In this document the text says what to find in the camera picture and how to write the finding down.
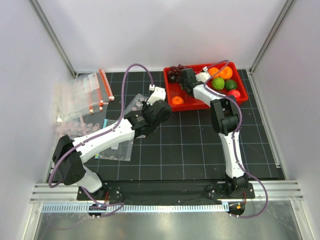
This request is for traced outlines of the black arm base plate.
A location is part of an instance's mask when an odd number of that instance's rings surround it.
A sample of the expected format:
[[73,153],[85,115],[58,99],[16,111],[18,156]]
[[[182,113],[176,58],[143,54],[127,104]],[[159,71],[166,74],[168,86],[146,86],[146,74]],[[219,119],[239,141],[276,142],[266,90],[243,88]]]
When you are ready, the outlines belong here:
[[215,180],[142,180],[142,181],[108,181],[94,193],[85,193],[80,187],[77,200],[84,201],[92,197],[96,201],[106,199],[116,201],[171,201],[178,197],[195,199],[254,199],[253,185],[229,193],[224,181]]

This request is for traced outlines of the pink-dotted zip bag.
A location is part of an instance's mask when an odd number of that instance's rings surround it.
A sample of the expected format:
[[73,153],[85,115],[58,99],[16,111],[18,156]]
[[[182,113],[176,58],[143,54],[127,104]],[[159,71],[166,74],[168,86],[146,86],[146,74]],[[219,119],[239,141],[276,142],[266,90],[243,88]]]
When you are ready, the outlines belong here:
[[138,117],[143,110],[146,110],[149,104],[149,98],[138,93],[133,97],[129,97],[127,102],[124,97],[124,102],[121,104],[121,116],[122,119],[128,119],[129,117]]

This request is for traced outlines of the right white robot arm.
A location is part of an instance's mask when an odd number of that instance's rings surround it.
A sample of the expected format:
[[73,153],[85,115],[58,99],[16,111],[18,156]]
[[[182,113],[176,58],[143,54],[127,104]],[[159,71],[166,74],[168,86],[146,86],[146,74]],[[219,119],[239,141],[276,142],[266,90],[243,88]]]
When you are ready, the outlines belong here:
[[249,185],[239,143],[242,113],[236,98],[208,87],[208,79],[208,73],[195,74],[192,68],[185,68],[179,85],[189,96],[210,107],[211,125],[221,140],[225,158],[224,191],[230,198],[237,198]]

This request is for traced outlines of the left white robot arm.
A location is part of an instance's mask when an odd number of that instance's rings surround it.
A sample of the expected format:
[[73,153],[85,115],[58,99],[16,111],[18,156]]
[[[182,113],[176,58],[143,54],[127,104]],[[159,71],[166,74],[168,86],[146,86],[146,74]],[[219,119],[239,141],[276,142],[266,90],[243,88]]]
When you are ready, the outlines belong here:
[[53,180],[55,175],[59,175],[58,184],[77,185],[94,200],[101,200],[106,195],[107,185],[85,163],[119,143],[156,132],[171,113],[171,106],[164,100],[144,102],[141,110],[130,111],[114,124],[94,133],[74,139],[68,135],[60,137],[52,156],[54,169],[49,179]]

